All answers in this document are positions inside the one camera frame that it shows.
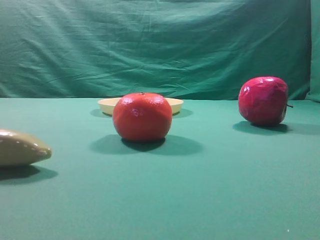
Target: green tablecloth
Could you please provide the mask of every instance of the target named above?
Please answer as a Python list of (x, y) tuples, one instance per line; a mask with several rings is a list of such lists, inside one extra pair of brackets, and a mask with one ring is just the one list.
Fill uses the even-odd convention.
[(98, 99), (0, 99), (51, 159), (0, 171), (1, 240), (319, 240), (320, 104), (279, 127), (186, 100), (163, 145), (127, 145)]

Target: plate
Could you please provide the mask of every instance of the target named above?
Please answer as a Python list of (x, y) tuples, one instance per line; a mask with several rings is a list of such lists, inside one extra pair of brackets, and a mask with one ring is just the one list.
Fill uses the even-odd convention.
[[(114, 112), (114, 108), (120, 99), (121, 97), (105, 98), (105, 99), (99, 100), (98, 104), (103, 113), (112, 115), (112, 113)], [(165, 99), (170, 104), (173, 115), (180, 112), (182, 105), (184, 103), (183, 100), (176, 99), (176, 98), (168, 98), (168, 97), (166, 97)]]

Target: red apple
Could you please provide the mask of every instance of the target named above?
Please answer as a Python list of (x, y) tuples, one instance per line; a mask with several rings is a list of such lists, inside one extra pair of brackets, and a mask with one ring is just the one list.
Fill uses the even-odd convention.
[(238, 96), (240, 114), (259, 126), (281, 123), (286, 116), (287, 103), (288, 85), (274, 76), (250, 79), (242, 86)]
[(164, 139), (171, 128), (172, 108), (162, 95), (130, 93), (115, 105), (112, 120), (125, 140), (157, 141)]

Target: plastic fruit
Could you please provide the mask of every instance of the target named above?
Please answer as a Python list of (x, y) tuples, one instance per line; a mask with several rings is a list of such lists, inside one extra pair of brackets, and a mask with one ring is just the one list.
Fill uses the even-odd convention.
[(52, 149), (26, 132), (0, 129), (0, 167), (21, 167), (51, 158)]
[(157, 141), (164, 139), (171, 128), (172, 108), (160, 94), (130, 93), (115, 105), (112, 120), (125, 140)]
[(260, 76), (247, 81), (238, 96), (240, 114), (259, 126), (274, 126), (286, 116), (288, 85), (281, 78)]

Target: green backdrop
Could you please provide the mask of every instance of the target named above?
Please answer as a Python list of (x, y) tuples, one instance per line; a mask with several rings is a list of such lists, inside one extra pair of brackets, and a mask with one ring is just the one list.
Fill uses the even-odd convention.
[(320, 1), (311, 0), (312, 59), (310, 92), (307, 99), (320, 102)]
[(1, 1), (0, 97), (235, 100), (271, 75), (304, 99), (309, 26), (310, 0)]

